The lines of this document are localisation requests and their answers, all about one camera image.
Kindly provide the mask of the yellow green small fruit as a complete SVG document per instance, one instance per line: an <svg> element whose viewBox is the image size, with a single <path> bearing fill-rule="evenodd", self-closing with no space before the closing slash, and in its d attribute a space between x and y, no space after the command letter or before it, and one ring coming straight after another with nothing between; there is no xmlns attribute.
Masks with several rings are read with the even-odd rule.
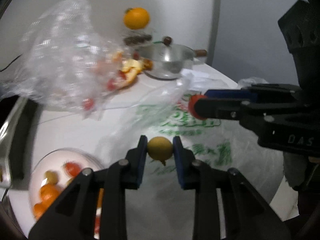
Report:
<svg viewBox="0 0 320 240"><path fill-rule="evenodd" d="M147 152L151 159L166 166L166 161L173 155L173 145L165 137L154 137L147 144Z"/></svg>

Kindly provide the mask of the red cherry tomato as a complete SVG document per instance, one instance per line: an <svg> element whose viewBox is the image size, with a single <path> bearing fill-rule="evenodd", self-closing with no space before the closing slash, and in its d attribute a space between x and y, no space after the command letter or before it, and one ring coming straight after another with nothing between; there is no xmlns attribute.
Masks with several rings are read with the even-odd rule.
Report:
<svg viewBox="0 0 320 240"><path fill-rule="evenodd" d="M197 101L199 99L204 99L206 98L205 95L202 95L202 94L195 94L195 95L192 95L190 98L189 98L189 102L188 102L188 111L189 113L196 119L198 120L205 120L205 118L199 116L196 111L195 111L195 103L197 103Z"/></svg>

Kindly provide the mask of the green yellow jujube fruit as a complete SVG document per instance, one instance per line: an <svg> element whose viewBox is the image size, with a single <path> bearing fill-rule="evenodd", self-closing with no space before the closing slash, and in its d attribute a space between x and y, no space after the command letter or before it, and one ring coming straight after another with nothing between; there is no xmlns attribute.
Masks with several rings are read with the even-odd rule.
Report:
<svg viewBox="0 0 320 240"><path fill-rule="evenodd" d="M59 182L59 175L55 171L48 170L44 174L47 184L56 185Z"/></svg>

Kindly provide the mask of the printed white plastic bag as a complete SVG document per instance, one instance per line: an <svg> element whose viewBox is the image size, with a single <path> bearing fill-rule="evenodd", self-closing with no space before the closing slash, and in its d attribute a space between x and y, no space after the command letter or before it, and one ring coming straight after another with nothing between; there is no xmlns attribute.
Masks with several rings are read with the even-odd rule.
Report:
<svg viewBox="0 0 320 240"><path fill-rule="evenodd" d="M257 144L257 137L237 122L192 116L188 101L210 88L226 88L222 80L187 74L144 94L138 101L111 118L95 154L105 165L124 156L141 135L149 138L180 137L196 158L213 168L239 169L259 193L270 202L283 178L283 157Z"/></svg>

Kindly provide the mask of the grey refrigerator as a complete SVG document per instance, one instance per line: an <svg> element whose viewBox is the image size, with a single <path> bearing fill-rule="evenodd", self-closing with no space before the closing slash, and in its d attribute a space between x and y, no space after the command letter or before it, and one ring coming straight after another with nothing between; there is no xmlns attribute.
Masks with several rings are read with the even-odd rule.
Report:
<svg viewBox="0 0 320 240"><path fill-rule="evenodd" d="M278 20L298 0L214 0L210 62L239 81L260 77L298 84L295 64Z"/></svg>

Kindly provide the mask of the cherry tomato on plate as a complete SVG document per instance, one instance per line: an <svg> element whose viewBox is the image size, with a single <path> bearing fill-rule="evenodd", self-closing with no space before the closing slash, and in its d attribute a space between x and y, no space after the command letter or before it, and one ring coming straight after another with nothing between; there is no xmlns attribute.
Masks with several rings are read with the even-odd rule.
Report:
<svg viewBox="0 0 320 240"><path fill-rule="evenodd" d="M64 163L63 169L65 173L71 178L75 178L82 170L81 166L78 163L72 161Z"/></svg>

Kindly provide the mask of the white round plate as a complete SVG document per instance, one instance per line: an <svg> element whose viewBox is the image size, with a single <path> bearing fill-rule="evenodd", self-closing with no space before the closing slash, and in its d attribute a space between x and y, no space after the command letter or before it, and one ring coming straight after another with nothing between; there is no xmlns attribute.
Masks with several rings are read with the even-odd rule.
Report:
<svg viewBox="0 0 320 240"><path fill-rule="evenodd" d="M103 165L95 157L75 148L61 148L45 155L32 171L29 183L34 219L39 220L58 194L87 167L98 171Z"/></svg>

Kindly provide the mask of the orange on plate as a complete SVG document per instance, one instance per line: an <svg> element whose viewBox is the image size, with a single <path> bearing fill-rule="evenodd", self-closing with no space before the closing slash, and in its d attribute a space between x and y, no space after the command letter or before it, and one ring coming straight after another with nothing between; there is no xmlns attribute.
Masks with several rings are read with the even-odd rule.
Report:
<svg viewBox="0 0 320 240"><path fill-rule="evenodd" d="M40 199L42 203L49 207L60 195L61 190L53 184L46 184L40 188Z"/></svg>
<svg viewBox="0 0 320 240"><path fill-rule="evenodd" d="M39 220L42 215L47 211L48 207L43 202L36 203L33 207L33 215L36 220Z"/></svg>

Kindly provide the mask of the orange peel pile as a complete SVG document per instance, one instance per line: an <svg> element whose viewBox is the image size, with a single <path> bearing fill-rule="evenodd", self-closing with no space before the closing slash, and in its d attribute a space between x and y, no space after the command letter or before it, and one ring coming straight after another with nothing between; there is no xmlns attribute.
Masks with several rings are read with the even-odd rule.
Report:
<svg viewBox="0 0 320 240"><path fill-rule="evenodd" d="M153 69L153 61L140 57L137 52L127 59L122 51L117 52L112 55L111 62L118 67L106 83L106 90L111 92L131 86L139 74Z"/></svg>

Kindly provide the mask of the clear crumpled plastic bag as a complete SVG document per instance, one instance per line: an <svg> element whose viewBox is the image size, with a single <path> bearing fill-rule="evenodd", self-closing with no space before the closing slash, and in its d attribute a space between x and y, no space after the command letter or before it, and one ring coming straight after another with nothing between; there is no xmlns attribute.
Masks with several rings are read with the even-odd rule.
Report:
<svg viewBox="0 0 320 240"><path fill-rule="evenodd" d="M120 90L106 83L118 70L112 55L132 52L101 37L91 24L88 0L63 0L31 24L21 55L1 74L1 98L21 96L54 109L97 118Z"/></svg>

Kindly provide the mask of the clear box of chestnuts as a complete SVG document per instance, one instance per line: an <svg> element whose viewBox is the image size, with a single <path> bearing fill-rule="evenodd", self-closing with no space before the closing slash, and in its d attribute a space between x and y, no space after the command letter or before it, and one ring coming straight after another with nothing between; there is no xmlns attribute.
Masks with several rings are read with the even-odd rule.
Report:
<svg viewBox="0 0 320 240"><path fill-rule="evenodd" d="M129 47L146 46L153 40L153 29L125 29L121 36L123 43Z"/></svg>

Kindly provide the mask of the large orange on box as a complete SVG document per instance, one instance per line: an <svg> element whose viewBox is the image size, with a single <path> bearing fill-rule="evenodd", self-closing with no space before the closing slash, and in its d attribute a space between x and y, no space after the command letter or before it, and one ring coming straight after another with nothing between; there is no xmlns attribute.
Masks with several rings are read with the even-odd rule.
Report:
<svg viewBox="0 0 320 240"><path fill-rule="evenodd" d="M124 25L131 30L144 29L149 22L149 12L144 8L128 8L123 16Z"/></svg>

